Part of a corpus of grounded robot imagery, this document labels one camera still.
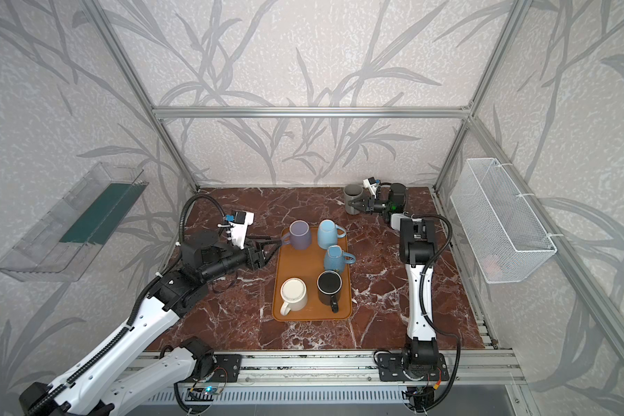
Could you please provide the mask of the grey mug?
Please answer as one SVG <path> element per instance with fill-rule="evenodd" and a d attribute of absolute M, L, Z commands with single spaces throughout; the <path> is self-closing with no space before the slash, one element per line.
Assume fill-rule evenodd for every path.
<path fill-rule="evenodd" d="M 360 184 L 349 184 L 343 188 L 345 211 L 348 215 L 358 215 L 360 212 L 352 206 L 352 202 L 362 198 L 364 188 Z"/>

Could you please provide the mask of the white mug red inside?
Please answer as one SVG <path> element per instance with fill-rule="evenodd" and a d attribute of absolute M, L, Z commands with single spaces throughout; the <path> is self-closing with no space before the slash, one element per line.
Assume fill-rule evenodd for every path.
<path fill-rule="evenodd" d="M 298 277 L 287 279 L 280 289 L 280 295 L 283 300 L 283 305 L 280 308 L 281 315 L 301 311 L 307 306 L 307 286 Z"/>

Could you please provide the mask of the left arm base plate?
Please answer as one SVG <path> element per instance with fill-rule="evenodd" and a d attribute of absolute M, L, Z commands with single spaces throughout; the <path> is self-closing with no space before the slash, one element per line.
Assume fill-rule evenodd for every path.
<path fill-rule="evenodd" d="M 242 355 L 207 355 L 199 362 L 198 379 L 203 382 L 234 383 L 239 377 Z"/>

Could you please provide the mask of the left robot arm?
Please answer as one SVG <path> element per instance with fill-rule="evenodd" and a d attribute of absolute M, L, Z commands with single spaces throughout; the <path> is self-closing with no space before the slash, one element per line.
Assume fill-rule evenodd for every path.
<path fill-rule="evenodd" d="M 19 397 L 27 415 L 125 415 L 166 386 L 189 378 L 213 375 L 213 349 L 192 337 L 178 348 L 123 377 L 123 371 L 142 351 L 181 320 L 208 293 L 213 280 L 245 268 L 259 270 L 273 257 L 265 247 L 278 250 L 279 237 L 251 236 L 253 213 L 220 212 L 214 230 L 185 236 L 185 222 L 194 203 L 212 196 L 197 193 L 185 202 L 180 214 L 178 247 L 174 264 L 159 272 L 137 295 L 130 314 L 91 353 L 51 383 L 35 382 Z"/>

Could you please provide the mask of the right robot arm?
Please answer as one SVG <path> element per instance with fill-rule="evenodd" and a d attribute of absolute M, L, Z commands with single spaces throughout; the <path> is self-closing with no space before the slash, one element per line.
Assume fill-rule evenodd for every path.
<path fill-rule="evenodd" d="M 439 329 L 433 322 L 433 267 L 451 243 L 438 246 L 436 219 L 452 231 L 450 221 L 438 214 L 407 212 L 408 191 L 402 183 L 363 180 L 362 197 L 348 202 L 361 213 L 379 214 L 400 236 L 399 256 L 407 272 L 409 321 L 405 347 L 395 353 L 378 349 L 373 362 L 381 381 L 426 383 L 403 391 L 405 406 L 414 414 L 428 414 L 440 405 L 456 381 L 462 336 Z"/>

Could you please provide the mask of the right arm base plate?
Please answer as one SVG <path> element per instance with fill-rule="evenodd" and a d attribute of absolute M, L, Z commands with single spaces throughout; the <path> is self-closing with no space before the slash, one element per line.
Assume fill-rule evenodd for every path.
<path fill-rule="evenodd" d="M 437 364 L 414 365 L 405 364 L 399 351 L 377 350 L 373 353 L 374 365 L 379 371 L 380 381 L 433 382 L 449 381 L 449 367 L 443 354 L 439 355 Z"/>

